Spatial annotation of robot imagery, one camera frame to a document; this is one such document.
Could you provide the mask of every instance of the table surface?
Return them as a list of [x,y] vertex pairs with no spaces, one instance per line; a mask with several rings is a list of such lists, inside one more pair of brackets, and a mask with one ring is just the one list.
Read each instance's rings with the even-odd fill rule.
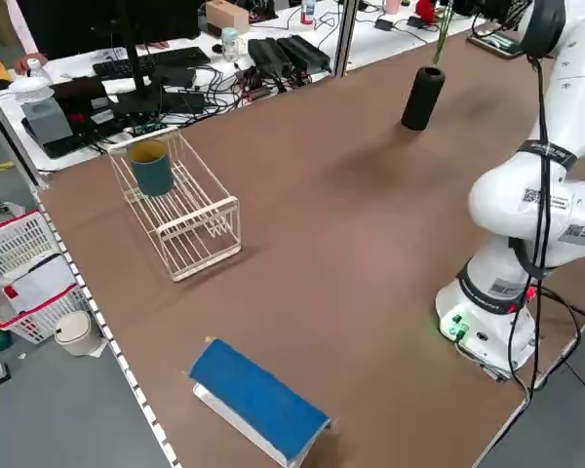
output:
[[[40,193],[182,464],[276,466],[193,396],[186,373],[207,335],[335,420],[304,467],[470,466],[522,400],[455,354],[433,306],[488,235],[470,187],[527,138],[537,108],[525,60],[464,39],[448,40],[423,133],[399,120],[431,47],[186,129],[241,201],[244,248],[181,283],[104,158]],[[549,285],[585,308],[585,259]],[[545,369],[572,338],[567,313],[547,303],[542,333]]]
[[[336,21],[338,19],[338,8],[337,4],[332,0],[326,0],[317,3],[316,6],[316,18],[320,18],[327,12],[332,12],[332,15],[325,16],[325,19],[332,19]],[[413,13],[413,6],[402,7],[396,15],[382,16],[383,18],[391,21],[400,21],[407,19]],[[335,48],[337,44],[338,29],[334,30],[333,27],[328,24],[324,24],[316,30],[312,26],[307,26],[300,23],[300,11],[298,8],[286,9],[278,12],[279,18],[271,21],[265,21],[256,26],[252,27],[252,30],[245,34],[243,37],[246,40],[264,38],[264,37],[286,37],[292,34],[300,34],[306,40],[314,45],[319,45],[321,41],[331,32],[333,33],[328,39],[321,45],[321,49],[333,58],[335,54]],[[381,15],[381,12],[363,13],[360,12],[357,16],[358,22],[355,26],[354,41],[350,52],[350,69],[354,69],[387,57],[400,54],[412,48],[419,47],[424,44],[420,39],[410,35],[403,31],[381,31],[373,27],[370,22],[374,21]],[[472,24],[472,19],[455,17],[449,34],[455,34],[468,29]],[[437,40],[438,33],[432,31],[416,30],[408,28],[405,22],[400,22],[398,26],[402,29],[413,31],[415,35],[427,42],[434,42]],[[221,72],[224,77],[231,76],[236,70],[232,63],[229,63],[223,59],[221,55],[217,55],[213,52],[212,47],[219,41],[213,36],[202,33],[197,39],[191,41],[188,39],[177,39],[170,41],[172,49],[182,49],[186,47],[200,47],[211,59],[211,66]],[[117,49],[117,57],[124,59],[126,54],[124,49]],[[140,55],[147,54],[146,51],[138,51]],[[150,49],[151,54],[157,54],[161,51]],[[93,76],[93,64],[108,59],[108,51],[105,54],[101,52],[93,52],[83,54],[80,56],[74,56],[69,58],[61,58],[50,61],[45,69],[48,71],[55,83],[64,82],[70,79],[70,77],[77,76]],[[252,60],[249,56],[244,56],[238,60],[238,64],[241,68],[249,68],[253,65]],[[321,79],[327,74],[317,74],[313,76],[314,80]],[[198,70],[195,84],[198,86],[208,86],[212,80],[212,73],[206,70]],[[134,88],[134,80],[113,80],[111,82],[105,82],[106,91],[110,94],[116,94],[119,90],[129,91]],[[13,95],[9,95],[8,92],[0,93],[0,105],[5,115],[13,125],[16,134],[21,140],[24,148],[30,155],[30,158],[39,171],[60,171],[68,168],[75,164],[88,161],[96,158],[98,153],[91,148],[84,148],[78,151],[69,153],[61,158],[51,159],[43,151],[43,149],[28,135],[21,119],[23,118],[23,112],[20,109],[20,105],[16,102]],[[127,135],[116,136],[112,138],[115,141],[127,139]]]

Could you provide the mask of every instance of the wire basket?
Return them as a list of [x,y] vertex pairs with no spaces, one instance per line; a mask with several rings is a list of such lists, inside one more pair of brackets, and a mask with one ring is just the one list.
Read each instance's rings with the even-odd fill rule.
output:
[[0,330],[13,332],[31,343],[38,344],[52,336],[59,319],[76,311],[90,311],[89,302],[77,284],[59,293],[32,310],[3,322]]
[[[151,197],[138,188],[128,156],[131,145],[164,142],[174,187]],[[171,128],[108,147],[124,198],[145,230],[173,281],[180,281],[241,249],[240,205],[208,169],[191,145]]]
[[0,279],[59,252],[55,236],[38,211],[0,223]]

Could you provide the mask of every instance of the keyboard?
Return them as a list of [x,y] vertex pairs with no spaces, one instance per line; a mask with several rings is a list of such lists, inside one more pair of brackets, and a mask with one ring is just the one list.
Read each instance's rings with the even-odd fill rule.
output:
[[[176,49],[159,54],[147,54],[138,58],[143,76],[151,76],[154,65],[182,66],[194,68],[206,65],[211,60],[199,47]],[[109,60],[94,64],[94,72],[101,80],[119,80],[132,78],[133,73],[127,59]]]

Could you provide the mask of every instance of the white desk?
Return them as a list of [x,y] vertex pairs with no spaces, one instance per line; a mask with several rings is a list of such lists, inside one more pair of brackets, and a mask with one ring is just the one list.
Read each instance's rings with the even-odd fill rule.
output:
[[[413,14],[413,3],[410,7],[401,7],[396,15],[384,15],[382,16],[386,20],[397,21],[405,20]],[[339,24],[338,20],[338,9],[340,11],[340,18],[342,18],[342,7],[333,0],[325,0],[317,3],[316,5],[316,16],[318,20],[322,15],[331,12],[327,18],[332,18],[333,23],[336,23],[334,27],[327,24],[323,24],[316,30],[313,26],[301,24],[300,22],[300,10],[298,8],[286,9],[278,12],[278,19],[271,21],[262,22],[252,27],[251,31],[244,34],[245,40],[249,39],[261,39],[265,37],[286,37],[293,34],[299,34],[303,36],[308,42],[318,46],[328,34],[331,35],[321,44],[321,50],[333,58],[335,49],[338,41]],[[382,31],[373,27],[371,22],[360,22],[360,21],[374,21],[381,15],[381,12],[364,13],[359,12],[357,15],[358,22],[355,25],[353,43],[351,52],[349,54],[349,67],[354,69],[360,66],[373,63],[388,57],[395,56],[402,52],[414,49],[424,45],[419,39],[411,36],[410,34],[398,30],[393,31]],[[467,30],[472,24],[472,19],[455,17],[452,21],[449,34],[456,34]],[[398,24],[401,29],[409,29],[405,22]],[[438,38],[438,32],[425,31],[420,29],[409,29],[411,32],[419,36],[421,39],[427,42],[435,42]],[[212,60],[211,66],[221,71],[224,77],[231,76],[234,71],[234,65],[223,59],[221,55],[217,55],[213,52],[213,45],[219,43],[219,41],[213,36],[202,33],[197,39],[190,41],[188,39],[176,39],[170,41],[172,49],[181,49],[191,46],[200,47]],[[116,50],[119,59],[123,59],[125,51]],[[150,48],[151,54],[157,54],[162,51],[153,50]],[[140,55],[147,54],[146,51],[139,50]],[[432,54],[429,55],[429,61],[431,62]],[[106,57],[100,52],[93,52],[88,54],[82,54],[79,56],[60,58],[48,62],[45,69],[48,71],[55,83],[60,83],[69,80],[71,77],[78,76],[93,76],[93,64],[104,61]],[[244,56],[237,61],[238,65],[242,68],[249,68],[253,65],[252,60],[249,56]],[[313,76],[313,80],[317,81],[325,76],[327,73],[321,73]],[[212,80],[212,73],[206,70],[198,70],[195,80],[197,86],[207,86]],[[119,90],[126,92],[130,88],[134,87],[134,83],[131,80],[116,80],[115,82],[104,83],[106,91],[110,94],[116,94]],[[61,158],[51,159],[43,151],[43,149],[28,135],[21,119],[23,118],[23,112],[20,106],[16,103],[13,95],[6,94],[6,92],[0,92],[0,106],[4,111],[5,115],[13,125],[16,134],[21,140],[24,148],[30,155],[32,162],[38,171],[41,172],[55,172],[62,169],[74,166],[76,164],[88,161],[98,156],[98,153],[93,149],[85,148],[78,151],[69,153]],[[118,135],[112,138],[113,140],[119,141],[121,139],[128,138],[127,135]]]

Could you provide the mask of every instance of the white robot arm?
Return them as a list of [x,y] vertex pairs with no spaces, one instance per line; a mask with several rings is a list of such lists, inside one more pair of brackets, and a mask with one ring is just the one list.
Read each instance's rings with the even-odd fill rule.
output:
[[[501,11],[504,3],[505,15],[510,8],[526,6],[487,1]],[[536,59],[556,59],[545,99],[548,144],[540,141],[536,123],[511,159],[477,180],[470,193],[470,213],[494,236],[436,297],[441,332],[453,341],[459,337],[460,346],[472,356],[506,375],[511,371],[509,335],[528,278],[585,256],[585,182],[566,179],[576,160],[585,157],[585,0],[535,0],[522,10],[523,49]],[[538,271],[531,258],[542,157],[550,159],[551,228],[547,269]],[[532,354],[534,329],[525,307],[511,342],[513,369]]]

